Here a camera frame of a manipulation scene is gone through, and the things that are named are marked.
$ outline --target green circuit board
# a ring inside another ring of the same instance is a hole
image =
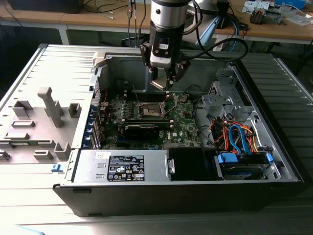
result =
[[[149,102],[151,105],[158,105],[159,102]],[[196,132],[196,125],[192,119],[192,102],[183,100],[181,102],[178,96],[177,107],[167,115],[166,119],[172,120],[171,129],[160,130],[159,137],[156,140],[147,141],[126,141],[120,134],[118,128],[121,122],[127,116],[126,107],[131,106],[132,119],[136,120],[138,107],[136,102],[127,102],[122,99],[112,99],[110,101],[112,110],[110,112],[111,120],[104,123],[105,143],[103,149],[165,149],[168,147],[199,147],[200,138]],[[166,102],[165,110],[168,111],[175,106],[174,100]]]

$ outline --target wooden desk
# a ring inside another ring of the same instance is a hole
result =
[[[101,14],[91,13],[82,9],[79,14],[65,14],[57,12],[36,12],[36,11],[16,11],[13,10],[10,4],[4,0],[7,9],[14,15],[14,17],[23,25],[29,27],[46,27],[55,28],[59,30],[62,42],[64,45],[69,44],[67,30],[93,30],[93,31],[112,31],[112,32],[127,32],[128,18],[127,8],[120,8],[113,11],[114,19],[109,19]],[[114,3],[115,0],[97,0],[97,5]],[[105,6],[102,10],[110,10],[118,6],[126,5],[128,1],[119,1],[112,6]],[[249,25],[249,31],[245,36],[245,40],[251,41],[266,41],[266,42],[281,42],[281,43],[298,43],[309,44],[313,39],[313,25],[299,26],[286,19],[282,20],[280,25],[263,24],[255,25],[250,24],[249,14],[243,14],[242,5],[245,0],[232,0],[233,10],[237,18],[241,22]],[[93,10],[94,6],[91,2],[90,9]],[[149,33],[150,25],[150,5],[147,4],[146,19],[142,25],[142,33]],[[143,17],[144,6],[137,4],[137,27]],[[0,22],[4,25],[20,26],[14,21],[12,16],[4,8],[3,3],[0,4]],[[134,18],[131,20],[130,32],[134,32]],[[217,29],[213,37],[218,40],[231,37],[234,30],[232,27],[225,29]]]

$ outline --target motherboard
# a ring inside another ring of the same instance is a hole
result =
[[[136,99],[117,95],[102,110],[102,149],[200,146],[192,101],[186,95],[136,94]]]

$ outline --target power supply label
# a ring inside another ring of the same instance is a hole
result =
[[[110,156],[108,181],[144,181],[144,156]]]

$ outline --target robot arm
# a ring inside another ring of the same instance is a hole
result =
[[[189,0],[151,0],[150,42],[140,45],[152,79],[157,78],[158,68],[165,69],[167,89],[183,77],[190,65],[189,61],[181,62],[179,50],[188,3]]]

